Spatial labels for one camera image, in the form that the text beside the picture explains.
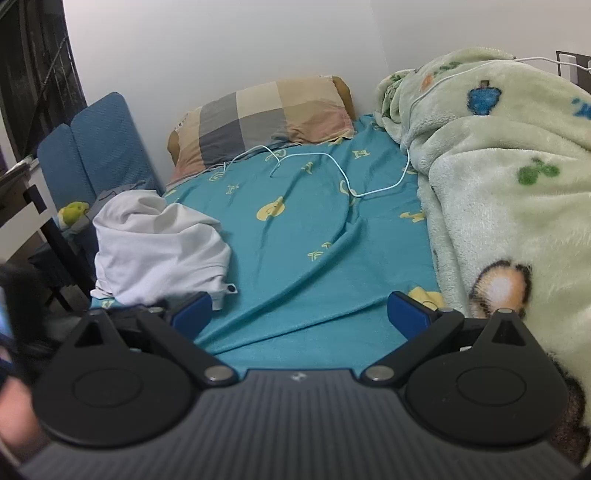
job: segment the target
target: cartoon print on blanket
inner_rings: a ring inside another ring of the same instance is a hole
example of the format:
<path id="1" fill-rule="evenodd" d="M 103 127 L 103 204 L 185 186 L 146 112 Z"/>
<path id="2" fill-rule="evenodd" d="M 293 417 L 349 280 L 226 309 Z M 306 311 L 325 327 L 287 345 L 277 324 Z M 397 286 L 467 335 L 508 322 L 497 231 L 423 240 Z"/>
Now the cartoon print on blanket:
<path id="1" fill-rule="evenodd" d="M 580 98 L 573 99 L 573 105 L 578 105 L 581 103 Z M 591 104 L 583 102 L 581 105 L 580 110 L 573 113 L 574 116 L 582 116 L 583 118 L 587 118 L 591 120 Z"/>
<path id="2" fill-rule="evenodd" d="M 431 86 L 434 78 L 437 75 L 440 75 L 444 72 L 449 72 L 450 70 L 454 70 L 454 69 L 458 68 L 460 65 L 462 65 L 461 61 L 451 61 L 449 64 L 441 65 L 434 72 L 428 73 L 427 75 L 425 75 L 425 78 L 423 79 L 423 82 L 421 83 L 421 92 L 424 92 L 425 90 L 427 90 Z"/>
<path id="3" fill-rule="evenodd" d="M 521 167 L 517 172 L 518 182 L 522 185 L 533 185 L 538 181 L 540 173 L 546 175 L 549 178 L 557 177 L 560 175 L 560 169 L 552 163 L 544 163 L 539 158 L 534 157 L 531 159 L 533 165 L 527 165 Z"/>
<path id="4" fill-rule="evenodd" d="M 525 317 L 531 295 L 531 267 L 499 260 L 485 267 L 469 294 L 470 310 L 477 318 L 489 318 L 499 308 L 510 308 Z M 569 391 L 567 409 L 552 443 L 573 462 L 580 463 L 589 448 L 589 429 L 581 426 L 585 410 L 585 394 L 579 382 L 552 358 Z"/>
<path id="5" fill-rule="evenodd" d="M 510 308 L 525 316 L 531 295 L 531 267 L 499 260 L 480 272 L 469 294 L 475 318 L 488 318 L 500 308 Z"/>
<path id="6" fill-rule="evenodd" d="M 488 80 L 482 80 L 478 88 L 468 92 L 468 110 L 474 115 L 490 115 L 501 98 L 500 88 L 489 87 Z"/>

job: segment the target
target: white wall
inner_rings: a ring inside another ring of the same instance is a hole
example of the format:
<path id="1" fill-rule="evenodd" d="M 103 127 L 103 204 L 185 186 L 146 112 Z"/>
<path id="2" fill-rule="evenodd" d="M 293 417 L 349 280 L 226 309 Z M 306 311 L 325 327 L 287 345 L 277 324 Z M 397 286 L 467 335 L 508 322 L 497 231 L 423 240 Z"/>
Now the white wall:
<path id="1" fill-rule="evenodd" d="M 589 0 L 369 0 L 391 72 L 420 67 L 460 48 L 499 48 L 518 57 L 591 55 Z M 531 63 L 548 72 L 557 66 Z"/>
<path id="2" fill-rule="evenodd" d="M 64 0 L 64 9 L 87 101 L 123 94 L 163 182 L 174 124 L 240 88 L 337 74 L 367 113 L 388 73 L 458 48 L 591 52 L 589 0 Z"/>
<path id="3" fill-rule="evenodd" d="M 185 111 L 281 77 L 336 74 L 359 112 L 388 74 L 368 0 L 64 0 L 86 100 L 118 91 L 165 182 Z"/>

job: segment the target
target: metal screw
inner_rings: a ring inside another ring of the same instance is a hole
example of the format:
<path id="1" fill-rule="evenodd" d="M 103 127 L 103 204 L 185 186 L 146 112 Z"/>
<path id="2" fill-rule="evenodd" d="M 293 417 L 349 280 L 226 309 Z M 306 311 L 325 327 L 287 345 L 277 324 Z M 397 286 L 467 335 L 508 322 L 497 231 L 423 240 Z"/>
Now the metal screw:
<path id="1" fill-rule="evenodd" d="M 385 365 L 374 365 L 365 371 L 365 376 L 374 382 L 383 382 L 394 377 L 394 370 Z"/>
<path id="2" fill-rule="evenodd" d="M 223 382 L 232 378 L 234 371 L 225 365 L 216 365 L 205 369 L 205 376 L 212 382 Z"/>

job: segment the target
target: black circular pad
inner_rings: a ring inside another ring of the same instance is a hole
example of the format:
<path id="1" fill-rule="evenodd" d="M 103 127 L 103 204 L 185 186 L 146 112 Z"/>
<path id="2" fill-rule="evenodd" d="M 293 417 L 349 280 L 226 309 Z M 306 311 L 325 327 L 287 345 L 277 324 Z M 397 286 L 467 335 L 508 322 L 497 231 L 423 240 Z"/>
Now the black circular pad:
<path id="1" fill-rule="evenodd" d="M 164 358 L 109 345 L 56 355 L 34 387 L 33 406 L 54 438 L 116 448 L 158 436 L 193 402 L 184 371 Z"/>
<path id="2" fill-rule="evenodd" d="M 108 368 L 79 378 L 74 383 L 74 396 L 91 407 L 112 408 L 133 401 L 143 386 L 133 372 Z"/>
<path id="3" fill-rule="evenodd" d="M 501 347 L 498 354 L 448 353 L 419 366 L 405 395 L 421 423 L 448 439 L 484 447 L 523 445 L 551 434 L 565 406 L 556 369 L 547 359 L 550 368 L 541 368 L 518 347 Z"/>
<path id="4" fill-rule="evenodd" d="M 466 398 L 484 406 L 510 405 L 525 393 L 525 382 L 504 368 L 480 367 L 464 372 L 457 389 Z"/>

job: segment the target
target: orange print on blanket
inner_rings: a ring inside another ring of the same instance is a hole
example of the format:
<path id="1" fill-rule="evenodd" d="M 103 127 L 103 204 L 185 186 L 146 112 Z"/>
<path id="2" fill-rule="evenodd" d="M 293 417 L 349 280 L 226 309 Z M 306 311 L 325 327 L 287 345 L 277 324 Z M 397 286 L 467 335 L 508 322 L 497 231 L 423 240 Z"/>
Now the orange print on blanket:
<path id="1" fill-rule="evenodd" d="M 489 318 L 497 309 L 515 310 L 520 318 L 531 295 L 531 267 L 499 260 L 480 272 L 470 291 L 470 309 L 476 318 Z"/>
<path id="2" fill-rule="evenodd" d="M 427 90 L 429 88 L 429 86 L 432 84 L 433 82 L 433 74 L 432 73 L 428 73 L 425 78 L 423 79 L 423 82 L 421 84 L 421 92 L 424 92 L 425 90 Z"/>

